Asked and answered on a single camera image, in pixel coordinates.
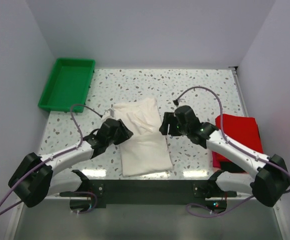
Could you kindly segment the white printed t shirt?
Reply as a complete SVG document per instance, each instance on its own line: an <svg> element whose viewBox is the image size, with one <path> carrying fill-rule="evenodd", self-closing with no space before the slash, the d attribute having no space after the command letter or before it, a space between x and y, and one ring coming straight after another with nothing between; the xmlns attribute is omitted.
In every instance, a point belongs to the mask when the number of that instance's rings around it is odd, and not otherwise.
<svg viewBox="0 0 290 240"><path fill-rule="evenodd" d="M157 100L117 103L112 109L115 118L133 133L119 145L122 175L132 177L172 170L167 140L159 131L162 121Z"/></svg>

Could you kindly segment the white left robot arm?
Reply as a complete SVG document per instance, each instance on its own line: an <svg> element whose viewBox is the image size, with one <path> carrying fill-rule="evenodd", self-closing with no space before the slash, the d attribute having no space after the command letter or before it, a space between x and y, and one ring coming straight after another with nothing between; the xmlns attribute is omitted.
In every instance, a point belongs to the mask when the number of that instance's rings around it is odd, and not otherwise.
<svg viewBox="0 0 290 240"><path fill-rule="evenodd" d="M60 183L51 185L52 178L57 174L103 154L110 145L117 146L133 135L122 120L108 118L100 128L83 136L70 147L44 155L34 152L27 154L10 178L8 186L27 207L35 207L48 195L69 191L62 189Z"/></svg>

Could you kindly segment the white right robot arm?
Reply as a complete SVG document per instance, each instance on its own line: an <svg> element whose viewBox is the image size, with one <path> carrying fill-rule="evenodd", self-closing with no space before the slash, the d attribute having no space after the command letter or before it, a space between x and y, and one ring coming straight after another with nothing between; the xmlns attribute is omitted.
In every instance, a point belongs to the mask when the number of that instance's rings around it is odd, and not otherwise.
<svg viewBox="0 0 290 240"><path fill-rule="evenodd" d="M165 112L159 131L164 136L185 136L193 144L220 154L244 171L217 171L215 180L207 185L212 196L234 191L249 194L263 205L273 207L282 195L290 192L290 173L282 157L252 150L217 126L201 122L188 105L180 106L174 112Z"/></svg>

